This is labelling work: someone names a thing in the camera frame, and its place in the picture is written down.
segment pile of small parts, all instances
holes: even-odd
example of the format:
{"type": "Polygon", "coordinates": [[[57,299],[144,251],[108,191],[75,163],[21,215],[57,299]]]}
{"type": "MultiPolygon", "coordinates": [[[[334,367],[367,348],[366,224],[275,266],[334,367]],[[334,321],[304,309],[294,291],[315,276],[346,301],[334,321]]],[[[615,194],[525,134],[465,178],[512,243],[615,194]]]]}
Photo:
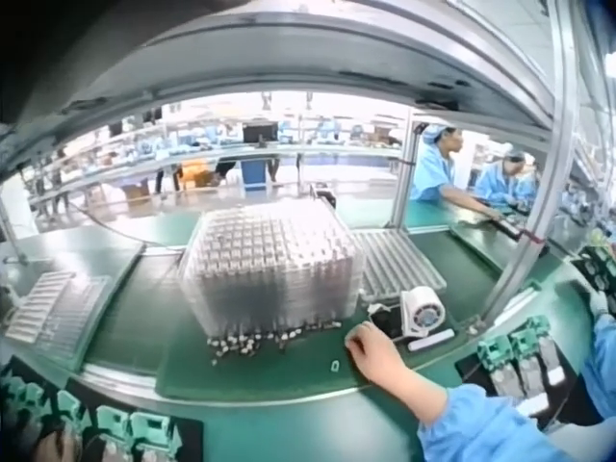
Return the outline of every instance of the pile of small parts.
{"type": "Polygon", "coordinates": [[[214,350],[216,355],[216,358],[212,360],[212,365],[215,366],[218,363],[218,359],[231,352],[236,352],[241,356],[254,356],[261,347],[261,343],[265,341],[274,341],[280,351],[284,352],[287,343],[299,338],[302,333],[339,329],[342,325],[339,321],[317,322],[306,324],[303,328],[282,332],[261,333],[257,331],[252,334],[229,335],[225,338],[208,339],[208,345],[214,350]]]}

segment metal pole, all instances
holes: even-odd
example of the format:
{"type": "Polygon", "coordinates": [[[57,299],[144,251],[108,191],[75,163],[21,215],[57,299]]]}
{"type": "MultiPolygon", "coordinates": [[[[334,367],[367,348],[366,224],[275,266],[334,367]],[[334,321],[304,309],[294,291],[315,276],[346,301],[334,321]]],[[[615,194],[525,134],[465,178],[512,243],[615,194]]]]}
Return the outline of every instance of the metal pole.
{"type": "Polygon", "coordinates": [[[548,236],[560,194],[575,157],[574,132],[578,127],[578,57],[573,35],[573,0],[549,0],[555,69],[552,142],[537,200],[526,232],[511,260],[488,296],[479,330],[489,328],[520,289],[548,236]]]}
{"type": "Polygon", "coordinates": [[[403,228],[406,218],[406,206],[408,204],[409,193],[413,173],[415,173],[415,163],[417,161],[417,148],[419,136],[415,133],[417,124],[413,119],[413,108],[409,108],[404,130],[404,141],[402,142],[402,155],[398,169],[398,182],[396,184],[396,195],[392,207],[392,216],[387,223],[388,228],[403,228]]]}
{"type": "Polygon", "coordinates": [[[2,228],[2,232],[4,234],[5,239],[13,248],[13,252],[17,260],[22,265],[26,265],[28,263],[28,257],[26,254],[21,251],[19,245],[17,245],[17,236],[13,230],[13,226],[11,225],[11,221],[9,220],[9,214],[7,213],[7,209],[4,207],[4,201],[0,197],[0,227],[2,228]]]}

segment green workbench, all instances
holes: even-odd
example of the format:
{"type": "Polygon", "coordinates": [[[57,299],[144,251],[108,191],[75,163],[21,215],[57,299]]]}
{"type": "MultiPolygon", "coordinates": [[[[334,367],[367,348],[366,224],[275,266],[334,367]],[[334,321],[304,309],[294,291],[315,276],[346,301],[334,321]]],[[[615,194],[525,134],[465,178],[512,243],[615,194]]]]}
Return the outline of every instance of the green workbench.
{"type": "MultiPolygon", "coordinates": [[[[389,218],[391,201],[341,198],[338,207],[350,227],[379,227],[389,218]]],[[[413,242],[448,282],[441,298],[449,322],[454,327],[462,325],[483,307],[499,269],[446,229],[416,232],[415,228],[469,219],[468,213],[411,203],[407,216],[407,225],[414,228],[413,242]]],[[[198,214],[187,212],[113,226],[152,243],[183,245],[197,219],[198,214]]],[[[130,240],[87,226],[29,238],[22,248],[30,256],[43,258],[58,249],[94,255],[130,245],[130,240]]],[[[181,395],[182,400],[127,396],[111,388],[109,395],[153,412],[203,421],[208,461],[282,462],[290,457],[321,462],[421,460],[416,421],[380,391],[364,387],[348,362],[342,342],[344,329],[314,334],[314,340],[306,339],[304,345],[294,346],[296,351],[288,351],[284,361],[280,356],[257,355],[248,362],[228,364],[223,370],[208,367],[203,334],[195,327],[190,307],[172,276],[176,259],[175,255],[141,257],[99,323],[86,363],[156,376],[158,391],[181,395]],[[333,360],[341,363],[336,373],[329,370],[333,360]],[[280,399],[288,402],[263,402],[280,399]]],[[[537,297],[490,336],[513,330],[528,316],[544,314],[551,322],[555,341],[578,371],[591,340],[590,318],[570,284],[579,279],[578,273],[549,255],[535,265],[530,277],[540,285],[537,297]]],[[[358,315],[353,321],[361,318],[358,315]]],[[[453,364],[472,354],[477,341],[458,332],[454,339],[428,351],[404,351],[403,356],[409,366],[428,378],[456,386],[461,377],[453,364]]],[[[66,371],[45,358],[28,353],[19,356],[64,386],[66,371]]]]}

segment blue bin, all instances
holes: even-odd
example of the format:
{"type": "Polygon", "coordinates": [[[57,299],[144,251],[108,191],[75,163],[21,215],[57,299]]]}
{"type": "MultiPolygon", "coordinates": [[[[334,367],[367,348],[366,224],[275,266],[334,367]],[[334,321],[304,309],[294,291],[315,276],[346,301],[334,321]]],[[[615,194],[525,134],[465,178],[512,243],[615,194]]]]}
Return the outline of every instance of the blue bin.
{"type": "Polygon", "coordinates": [[[266,161],[241,161],[240,165],[242,167],[244,189],[246,191],[265,191],[266,161]]]}

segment black hair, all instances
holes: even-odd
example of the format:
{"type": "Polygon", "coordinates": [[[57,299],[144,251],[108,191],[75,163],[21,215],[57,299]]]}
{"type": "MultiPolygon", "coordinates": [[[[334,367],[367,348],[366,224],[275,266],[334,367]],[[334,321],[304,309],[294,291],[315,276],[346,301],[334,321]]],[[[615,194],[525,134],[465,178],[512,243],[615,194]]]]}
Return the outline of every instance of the black hair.
{"type": "MultiPolygon", "coordinates": [[[[417,127],[415,128],[415,134],[416,135],[422,134],[429,125],[430,124],[427,122],[419,123],[417,127]]],[[[439,134],[439,136],[434,139],[434,143],[436,144],[437,142],[439,142],[441,138],[443,137],[443,134],[451,135],[452,133],[455,133],[456,130],[457,128],[455,127],[445,127],[445,130],[443,130],[439,134]]]]}

